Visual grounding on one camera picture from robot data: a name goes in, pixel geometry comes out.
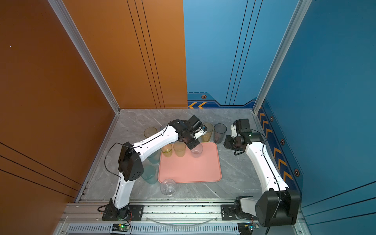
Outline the peach short glass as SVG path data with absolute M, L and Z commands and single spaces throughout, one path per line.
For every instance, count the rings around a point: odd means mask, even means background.
M 173 149 L 178 157 L 184 157 L 186 153 L 186 145 L 183 142 L 175 142 Z

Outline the clear short glass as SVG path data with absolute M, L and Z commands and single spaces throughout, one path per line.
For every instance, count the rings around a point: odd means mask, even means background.
M 194 158 L 199 158 L 202 153 L 203 153 L 203 150 L 204 150 L 204 147 L 201 143 L 199 143 L 196 147 L 194 147 L 192 150 L 191 150 L 191 153 L 192 153 L 192 156 Z

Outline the clear round glass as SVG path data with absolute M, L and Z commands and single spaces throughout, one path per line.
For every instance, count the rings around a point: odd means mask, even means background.
M 172 179 L 166 179 L 161 183 L 161 193 L 166 196 L 172 196 L 177 190 L 176 182 Z

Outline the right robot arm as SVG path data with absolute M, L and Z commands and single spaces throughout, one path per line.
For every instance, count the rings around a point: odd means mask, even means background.
M 297 220 L 301 196 L 282 179 L 269 157 L 264 137 L 255 132 L 245 136 L 227 135 L 224 141 L 227 149 L 235 155 L 246 154 L 260 180 L 262 195 L 259 199 L 239 196 L 235 200 L 237 218 L 245 220 L 255 216 L 262 227 L 294 225 Z

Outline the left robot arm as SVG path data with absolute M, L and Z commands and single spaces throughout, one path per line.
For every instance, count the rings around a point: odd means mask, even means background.
M 143 161 L 162 147 L 176 141 L 183 142 L 190 150 L 196 148 L 201 136 L 206 134 L 207 127 L 196 116 L 188 120 L 170 121 L 160 132 L 138 143 L 126 142 L 121 145 L 118 159 L 118 184 L 110 205 L 121 210 L 129 205 L 134 181 L 144 173 Z

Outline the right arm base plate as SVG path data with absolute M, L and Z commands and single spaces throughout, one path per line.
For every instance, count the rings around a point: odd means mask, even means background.
M 223 221 L 242 220 L 240 217 L 237 216 L 234 205 L 221 205 L 220 212 L 221 212 L 221 219 Z

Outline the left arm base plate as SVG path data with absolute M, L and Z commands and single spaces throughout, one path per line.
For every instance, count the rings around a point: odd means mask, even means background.
M 106 205 L 102 221 L 141 221 L 144 213 L 144 205 L 127 205 L 117 209 L 113 205 Z

